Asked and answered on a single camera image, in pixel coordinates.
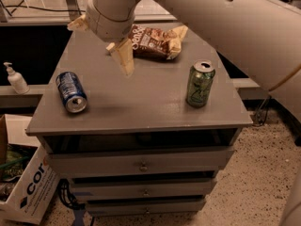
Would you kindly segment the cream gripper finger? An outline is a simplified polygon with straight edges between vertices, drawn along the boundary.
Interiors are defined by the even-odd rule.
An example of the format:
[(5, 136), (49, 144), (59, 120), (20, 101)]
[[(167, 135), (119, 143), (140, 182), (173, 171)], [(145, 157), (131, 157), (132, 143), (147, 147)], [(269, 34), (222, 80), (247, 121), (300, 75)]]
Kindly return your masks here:
[(131, 76), (135, 70), (132, 42), (124, 39), (120, 43), (110, 43), (106, 50), (111, 57), (119, 64), (121, 71), (126, 76)]
[(87, 23), (86, 15), (83, 14), (76, 18), (74, 21), (70, 22), (67, 25), (67, 29), (69, 31), (87, 31), (89, 30), (89, 26)]

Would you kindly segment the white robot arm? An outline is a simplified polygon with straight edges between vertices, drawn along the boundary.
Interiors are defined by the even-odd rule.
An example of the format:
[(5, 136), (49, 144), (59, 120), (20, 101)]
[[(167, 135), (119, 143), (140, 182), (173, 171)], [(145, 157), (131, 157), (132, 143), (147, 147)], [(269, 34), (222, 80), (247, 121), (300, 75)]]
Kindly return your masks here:
[[(140, 0), (88, 0), (70, 30), (116, 44), (113, 57), (134, 70), (127, 36)], [(207, 41), (301, 120), (301, 13), (278, 0), (154, 0)]]

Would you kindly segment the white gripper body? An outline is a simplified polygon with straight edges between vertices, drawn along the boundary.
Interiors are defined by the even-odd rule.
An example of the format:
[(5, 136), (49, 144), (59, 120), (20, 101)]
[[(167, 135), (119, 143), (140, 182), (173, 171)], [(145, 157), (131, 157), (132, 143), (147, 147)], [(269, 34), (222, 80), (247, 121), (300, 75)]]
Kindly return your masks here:
[(88, 28), (103, 41), (119, 42), (131, 30), (134, 10), (135, 0), (88, 0)]

